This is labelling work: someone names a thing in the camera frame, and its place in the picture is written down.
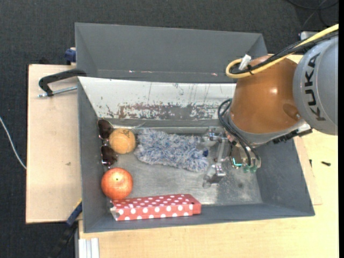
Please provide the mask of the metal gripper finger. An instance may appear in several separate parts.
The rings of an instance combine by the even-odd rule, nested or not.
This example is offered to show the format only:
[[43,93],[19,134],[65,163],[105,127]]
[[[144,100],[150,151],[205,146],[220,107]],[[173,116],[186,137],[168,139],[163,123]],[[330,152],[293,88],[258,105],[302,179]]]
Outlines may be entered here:
[[213,147],[223,142],[224,129],[220,127],[210,127],[201,136],[200,143],[203,147]]
[[213,184],[218,184],[225,176],[226,173],[220,164],[212,164],[207,168],[203,176],[202,187],[209,188]]

